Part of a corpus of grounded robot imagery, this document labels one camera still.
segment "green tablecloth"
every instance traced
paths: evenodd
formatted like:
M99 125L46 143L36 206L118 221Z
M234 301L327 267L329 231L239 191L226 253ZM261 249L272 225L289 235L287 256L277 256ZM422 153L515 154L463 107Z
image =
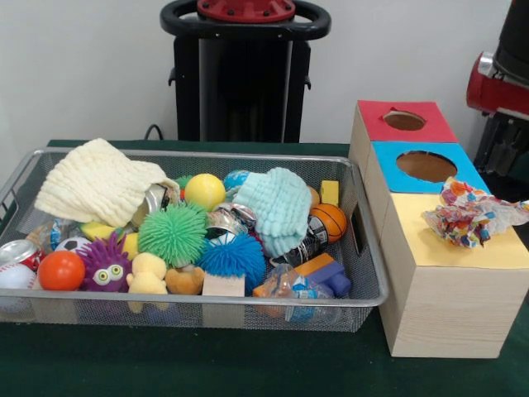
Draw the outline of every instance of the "green tablecloth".
M52 141L72 146L78 141ZM347 145L120 141L119 148L346 155ZM0 395L529 395L529 305L497 360L397 359L356 333L0 324Z

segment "candy wrapper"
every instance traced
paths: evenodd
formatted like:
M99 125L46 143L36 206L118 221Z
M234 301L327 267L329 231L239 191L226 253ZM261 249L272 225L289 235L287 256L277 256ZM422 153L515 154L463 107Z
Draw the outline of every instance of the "candy wrapper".
M441 238L456 246L482 246L509 226L529 222L529 201L509 203L451 177L441 191L441 203L422 216Z

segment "purple fuzzy toy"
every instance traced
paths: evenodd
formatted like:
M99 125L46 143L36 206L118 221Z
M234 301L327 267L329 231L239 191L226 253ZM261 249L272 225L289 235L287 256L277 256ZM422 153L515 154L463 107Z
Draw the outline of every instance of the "purple fuzzy toy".
M85 291L127 292L126 275L132 272L132 262L123 252L125 238L117 240L113 232L108 241L95 242L77 250L86 267L83 285Z

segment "yellow ball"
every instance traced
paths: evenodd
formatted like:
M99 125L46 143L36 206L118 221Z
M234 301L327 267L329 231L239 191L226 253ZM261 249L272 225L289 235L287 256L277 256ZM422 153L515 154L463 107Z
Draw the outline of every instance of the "yellow ball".
M186 203L195 203L211 211L226 198L224 184L215 175L199 174L191 178L184 190Z

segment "green spiky ball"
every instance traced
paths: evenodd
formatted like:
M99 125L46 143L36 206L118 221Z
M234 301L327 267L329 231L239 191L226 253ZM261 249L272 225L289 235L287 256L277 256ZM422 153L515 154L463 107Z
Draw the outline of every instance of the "green spiky ball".
M202 256L206 219L202 208L183 203L150 213L140 226L140 252L162 258L168 267L189 265Z

